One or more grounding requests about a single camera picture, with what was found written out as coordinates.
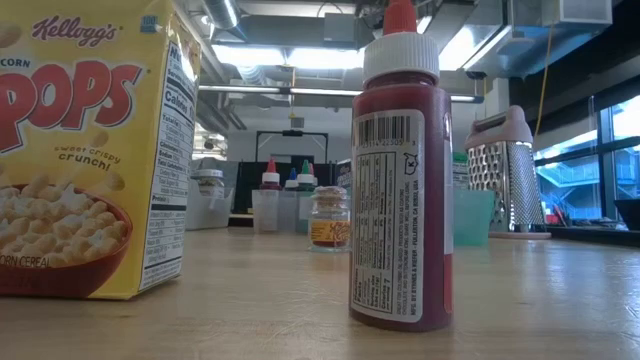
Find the green food colouring bottle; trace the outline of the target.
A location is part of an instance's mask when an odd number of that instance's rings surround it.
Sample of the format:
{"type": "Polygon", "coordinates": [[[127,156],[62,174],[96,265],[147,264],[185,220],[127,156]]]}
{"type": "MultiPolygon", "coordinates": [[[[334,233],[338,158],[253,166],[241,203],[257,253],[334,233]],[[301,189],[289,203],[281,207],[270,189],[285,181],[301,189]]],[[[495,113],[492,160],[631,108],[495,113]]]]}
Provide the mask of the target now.
{"type": "Polygon", "coordinates": [[[298,175],[297,181],[298,216],[296,221],[296,232],[306,234],[309,229],[308,221],[312,209],[311,196],[314,194],[316,188],[313,166],[308,160],[303,162],[301,173],[298,175]]]}

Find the dark blue cereal box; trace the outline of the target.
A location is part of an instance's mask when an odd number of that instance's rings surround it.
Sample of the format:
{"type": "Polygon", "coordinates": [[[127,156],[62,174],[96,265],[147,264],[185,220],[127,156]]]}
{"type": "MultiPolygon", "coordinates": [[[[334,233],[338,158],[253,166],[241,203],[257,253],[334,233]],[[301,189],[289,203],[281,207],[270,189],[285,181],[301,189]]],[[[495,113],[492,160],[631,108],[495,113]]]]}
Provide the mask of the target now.
{"type": "Polygon", "coordinates": [[[346,159],[335,166],[335,184],[344,189],[350,189],[352,183],[352,161],[346,159]]]}

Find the clear glass jar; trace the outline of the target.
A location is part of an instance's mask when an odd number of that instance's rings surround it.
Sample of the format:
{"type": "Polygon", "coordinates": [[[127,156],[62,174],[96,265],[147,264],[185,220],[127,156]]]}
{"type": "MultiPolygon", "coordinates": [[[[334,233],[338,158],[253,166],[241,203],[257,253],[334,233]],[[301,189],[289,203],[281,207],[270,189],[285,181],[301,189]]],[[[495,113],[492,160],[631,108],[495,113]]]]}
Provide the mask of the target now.
{"type": "Polygon", "coordinates": [[[192,173],[192,178],[198,183],[203,196],[215,199],[225,197],[224,175],[218,169],[199,169],[192,173]]]}

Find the green cereal box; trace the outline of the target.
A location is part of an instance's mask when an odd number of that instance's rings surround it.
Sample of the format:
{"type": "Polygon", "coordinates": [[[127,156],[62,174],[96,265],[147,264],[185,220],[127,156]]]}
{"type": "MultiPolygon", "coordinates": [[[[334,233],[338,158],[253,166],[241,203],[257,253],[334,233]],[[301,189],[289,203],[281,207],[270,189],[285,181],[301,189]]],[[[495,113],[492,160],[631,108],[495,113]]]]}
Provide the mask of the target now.
{"type": "Polygon", "coordinates": [[[469,189],[468,157],[465,153],[454,152],[452,154],[453,185],[456,189],[469,189]]]}

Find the black computer monitor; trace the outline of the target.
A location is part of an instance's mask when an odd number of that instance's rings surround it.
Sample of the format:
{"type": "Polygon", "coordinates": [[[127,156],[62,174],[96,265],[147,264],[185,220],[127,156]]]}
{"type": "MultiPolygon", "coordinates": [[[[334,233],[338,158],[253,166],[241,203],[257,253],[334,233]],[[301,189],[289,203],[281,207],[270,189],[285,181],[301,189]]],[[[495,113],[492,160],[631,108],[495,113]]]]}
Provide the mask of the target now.
{"type": "Polygon", "coordinates": [[[252,191],[257,190],[262,180],[265,163],[240,162],[236,177],[234,214],[248,214],[252,207],[252,191]]]}
{"type": "Polygon", "coordinates": [[[315,175],[318,178],[318,186],[334,186],[335,185],[335,164],[334,163],[315,163],[315,175]]]}

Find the small brown spice jar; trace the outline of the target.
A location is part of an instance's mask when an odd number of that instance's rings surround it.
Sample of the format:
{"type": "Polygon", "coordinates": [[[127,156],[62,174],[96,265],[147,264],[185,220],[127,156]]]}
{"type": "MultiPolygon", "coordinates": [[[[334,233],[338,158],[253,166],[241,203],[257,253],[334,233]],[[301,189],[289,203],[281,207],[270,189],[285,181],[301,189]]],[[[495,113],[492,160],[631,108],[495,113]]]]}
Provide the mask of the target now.
{"type": "Polygon", "coordinates": [[[317,187],[311,196],[308,220],[310,250],[346,252],[351,236],[350,197],[339,186],[317,187]]]}

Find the clear plastic bin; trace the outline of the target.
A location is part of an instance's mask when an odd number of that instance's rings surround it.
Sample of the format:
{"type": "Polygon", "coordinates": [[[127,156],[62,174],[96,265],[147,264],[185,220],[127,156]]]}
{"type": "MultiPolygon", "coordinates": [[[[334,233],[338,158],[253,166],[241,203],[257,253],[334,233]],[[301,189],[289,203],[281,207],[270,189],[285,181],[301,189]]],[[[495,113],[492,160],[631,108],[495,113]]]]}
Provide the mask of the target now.
{"type": "Polygon", "coordinates": [[[253,190],[253,228],[256,233],[309,231],[312,192],[253,190]]]}

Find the grey ceiling pipe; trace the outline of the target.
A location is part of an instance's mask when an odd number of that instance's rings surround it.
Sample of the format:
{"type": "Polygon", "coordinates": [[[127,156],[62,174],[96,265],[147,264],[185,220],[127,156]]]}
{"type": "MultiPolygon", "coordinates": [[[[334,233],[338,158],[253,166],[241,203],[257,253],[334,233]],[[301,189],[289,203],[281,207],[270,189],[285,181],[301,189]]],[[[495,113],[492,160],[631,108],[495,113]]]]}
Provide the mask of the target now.
{"type": "Polygon", "coordinates": [[[362,93],[361,90],[343,89],[318,89],[300,87],[270,87],[270,86],[245,86],[245,85],[200,85],[200,91],[239,94],[279,94],[279,95],[309,95],[309,96],[334,96],[355,97],[362,93]]]}

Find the frosted white plastic bin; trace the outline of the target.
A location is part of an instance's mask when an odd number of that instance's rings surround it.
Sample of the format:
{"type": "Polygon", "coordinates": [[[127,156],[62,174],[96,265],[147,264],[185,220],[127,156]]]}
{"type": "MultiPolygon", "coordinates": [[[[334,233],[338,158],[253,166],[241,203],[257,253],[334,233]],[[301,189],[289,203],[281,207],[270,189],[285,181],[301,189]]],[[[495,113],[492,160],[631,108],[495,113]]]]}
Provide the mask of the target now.
{"type": "Polygon", "coordinates": [[[229,224],[235,189],[225,186],[207,186],[201,191],[196,179],[189,181],[185,225],[187,231],[225,228],[229,224]]]}

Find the fluorescent ceiling light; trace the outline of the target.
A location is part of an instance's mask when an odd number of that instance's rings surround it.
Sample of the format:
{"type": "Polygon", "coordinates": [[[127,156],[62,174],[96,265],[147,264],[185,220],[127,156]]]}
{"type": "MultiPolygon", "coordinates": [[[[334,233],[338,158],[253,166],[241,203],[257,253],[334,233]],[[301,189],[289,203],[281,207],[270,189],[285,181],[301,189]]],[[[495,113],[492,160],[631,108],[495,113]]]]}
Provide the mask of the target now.
{"type": "Polygon", "coordinates": [[[222,63],[236,67],[290,66],[301,69],[355,69],[364,62],[363,50],[327,48],[293,48],[213,45],[222,63]]]}

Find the grey ceiling junction box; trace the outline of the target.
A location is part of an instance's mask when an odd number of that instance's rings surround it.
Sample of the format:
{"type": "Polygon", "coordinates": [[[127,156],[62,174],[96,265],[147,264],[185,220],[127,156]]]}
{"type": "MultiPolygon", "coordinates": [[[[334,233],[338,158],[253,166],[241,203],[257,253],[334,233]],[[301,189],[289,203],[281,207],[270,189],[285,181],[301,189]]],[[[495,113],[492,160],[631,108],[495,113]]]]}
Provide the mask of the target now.
{"type": "Polygon", "coordinates": [[[372,30],[365,21],[352,14],[326,12],[323,20],[325,42],[368,43],[374,38],[372,30]]]}

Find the teal plastic tray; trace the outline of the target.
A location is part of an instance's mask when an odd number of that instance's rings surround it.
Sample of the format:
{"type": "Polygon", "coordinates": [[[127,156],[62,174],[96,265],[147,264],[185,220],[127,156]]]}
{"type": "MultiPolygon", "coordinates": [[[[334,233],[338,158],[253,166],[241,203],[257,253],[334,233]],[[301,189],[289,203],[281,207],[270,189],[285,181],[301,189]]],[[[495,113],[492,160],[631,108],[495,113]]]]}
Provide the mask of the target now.
{"type": "Polygon", "coordinates": [[[494,192],[454,191],[454,246],[486,246],[494,209],[494,192]]]}

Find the pink metal box grater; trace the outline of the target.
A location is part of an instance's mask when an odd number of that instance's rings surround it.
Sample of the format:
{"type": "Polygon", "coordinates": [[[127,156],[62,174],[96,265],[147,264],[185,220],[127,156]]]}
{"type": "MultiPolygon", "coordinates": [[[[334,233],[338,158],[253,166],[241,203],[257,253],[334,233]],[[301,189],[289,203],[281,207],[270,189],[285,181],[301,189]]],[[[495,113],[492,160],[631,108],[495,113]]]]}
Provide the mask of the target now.
{"type": "Polygon", "coordinates": [[[545,240],[547,232],[534,166],[533,136],[518,105],[472,123],[465,141],[469,188],[495,195],[489,225],[494,238],[545,240]]]}

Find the yellow Corn Pops box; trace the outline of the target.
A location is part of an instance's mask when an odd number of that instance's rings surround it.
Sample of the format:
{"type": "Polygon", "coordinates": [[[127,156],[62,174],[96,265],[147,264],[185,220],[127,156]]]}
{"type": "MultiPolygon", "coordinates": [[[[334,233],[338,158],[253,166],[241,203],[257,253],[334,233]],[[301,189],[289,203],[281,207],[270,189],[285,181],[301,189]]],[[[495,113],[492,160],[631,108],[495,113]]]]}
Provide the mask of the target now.
{"type": "Polygon", "coordinates": [[[179,276],[200,60],[173,0],[0,0],[0,296],[179,276]]]}

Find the black background gantry frame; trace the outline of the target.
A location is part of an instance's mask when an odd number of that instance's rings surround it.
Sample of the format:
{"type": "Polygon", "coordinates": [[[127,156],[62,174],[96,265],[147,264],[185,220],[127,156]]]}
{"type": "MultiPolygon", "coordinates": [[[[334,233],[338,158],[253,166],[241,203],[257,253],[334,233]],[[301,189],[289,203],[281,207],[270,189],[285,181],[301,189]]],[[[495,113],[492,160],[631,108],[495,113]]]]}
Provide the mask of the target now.
{"type": "Polygon", "coordinates": [[[323,133],[323,132],[306,132],[306,131],[302,131],[302,130],[294,130],[294,129],[289,129],[289,130],[281,130],[281,131],[274,131],[274,130],[258,130],[256,131],[256,136],[255,136],[255,147],[254,147],[254,161],[258,162],[259,160],[259,151],[260,148],[263,146],[260,143],[260,137],[264,134],[268,134],[268,135],[280,135],[283,137],[304,137],[304,136],[321,136],[324,138],[324,145],[321,146],[321,148],[324,150],[324,163],[328,163],[329,162],[329,156],[328,156],[328,145],[329,145],[329,134],[328,133],[323,133]]]}

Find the silver spiral air duct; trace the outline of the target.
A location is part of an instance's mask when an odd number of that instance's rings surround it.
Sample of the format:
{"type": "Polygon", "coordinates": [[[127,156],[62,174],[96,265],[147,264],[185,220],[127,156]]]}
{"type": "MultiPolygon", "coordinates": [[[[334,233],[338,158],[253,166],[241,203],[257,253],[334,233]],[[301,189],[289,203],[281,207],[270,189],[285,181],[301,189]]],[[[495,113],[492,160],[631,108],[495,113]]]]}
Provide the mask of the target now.
{"type": "Polygon", "coordinates": [[[240,10],[235,0],[202,0],[202,4],[216,28],[228,30],[238,26],[240,10]]]}

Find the grey ventilation duct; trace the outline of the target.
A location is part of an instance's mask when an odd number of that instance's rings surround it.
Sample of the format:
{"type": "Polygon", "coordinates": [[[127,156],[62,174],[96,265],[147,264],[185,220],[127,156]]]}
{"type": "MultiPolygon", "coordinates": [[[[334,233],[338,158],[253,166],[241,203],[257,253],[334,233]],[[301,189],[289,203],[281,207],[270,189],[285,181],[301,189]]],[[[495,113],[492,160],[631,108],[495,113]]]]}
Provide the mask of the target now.
{"type": "Polygon", "coordinates": [[[612,0],[501,0],[498,28],[463,69],[524,78],[584,45],[613,23],[612,0]]]}

